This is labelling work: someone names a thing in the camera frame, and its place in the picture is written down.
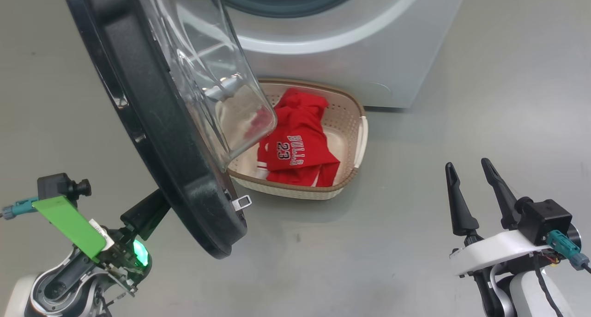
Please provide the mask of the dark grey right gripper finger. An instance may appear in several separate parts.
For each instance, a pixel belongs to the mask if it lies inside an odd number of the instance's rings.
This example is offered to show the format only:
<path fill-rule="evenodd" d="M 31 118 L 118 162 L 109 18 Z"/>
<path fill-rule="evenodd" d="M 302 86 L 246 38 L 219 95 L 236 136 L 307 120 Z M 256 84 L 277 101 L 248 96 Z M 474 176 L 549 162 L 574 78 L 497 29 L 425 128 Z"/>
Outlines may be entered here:
<path fill-rule="evenodd" d="M 471 215 L 466 205 L 464 195 L 460 190 L 460 179 L 452 163 L 445 165 L 445 174 L 452 232 L 456 236 L 474 236 L 479 228 L 479 223 Z"/>
<path fill-rule="evenodd" d="M 511 192 L 507 183 L 488 158 L 482 158 L 481 164 L 489 185 L 493 188 L 495 197 L 501 211 L 501 226 L 504 229 L 517 229 L 520 214 L 515 209 L 517 199 Z"/>

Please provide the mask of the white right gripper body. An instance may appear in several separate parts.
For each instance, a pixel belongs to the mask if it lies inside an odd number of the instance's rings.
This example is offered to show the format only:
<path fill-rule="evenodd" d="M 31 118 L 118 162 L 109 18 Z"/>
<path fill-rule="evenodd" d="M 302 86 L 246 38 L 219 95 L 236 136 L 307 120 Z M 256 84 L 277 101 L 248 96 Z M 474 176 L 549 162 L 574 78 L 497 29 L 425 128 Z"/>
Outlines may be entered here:
<path fill-rule="evenodd" d="M 547 244 L 534 245 L 518 230 L 501 232 L 453 252 L 450 268 L 459 276 L 550 248 Z"/>

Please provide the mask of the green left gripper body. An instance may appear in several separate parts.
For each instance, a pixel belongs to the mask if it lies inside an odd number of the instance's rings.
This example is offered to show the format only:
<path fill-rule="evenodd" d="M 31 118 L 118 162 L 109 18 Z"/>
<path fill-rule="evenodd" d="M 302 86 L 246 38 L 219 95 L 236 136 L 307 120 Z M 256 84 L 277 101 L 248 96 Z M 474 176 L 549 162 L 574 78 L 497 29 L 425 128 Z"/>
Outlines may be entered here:
<path fill-rule="evenodd" d="M 35 201 L 32 207 L 72 243 L 75 254 L 106 271 L 123 288 L 134 290 L 149 275 L 151 256 L 133 230 L 108 229 L 87 220 L 64 195 Z"/>

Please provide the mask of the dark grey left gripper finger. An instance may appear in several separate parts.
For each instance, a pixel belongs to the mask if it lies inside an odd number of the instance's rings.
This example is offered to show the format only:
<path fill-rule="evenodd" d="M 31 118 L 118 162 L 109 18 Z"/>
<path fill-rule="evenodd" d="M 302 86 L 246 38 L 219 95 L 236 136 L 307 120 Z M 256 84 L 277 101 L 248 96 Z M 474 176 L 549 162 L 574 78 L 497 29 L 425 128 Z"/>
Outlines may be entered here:
<path fill-rule="evenodd" d="M 169 202 L 158 189 L 121 215 L 122 230 L 129 238 L 139 236 L 146 241 L 169 210 Z"/>

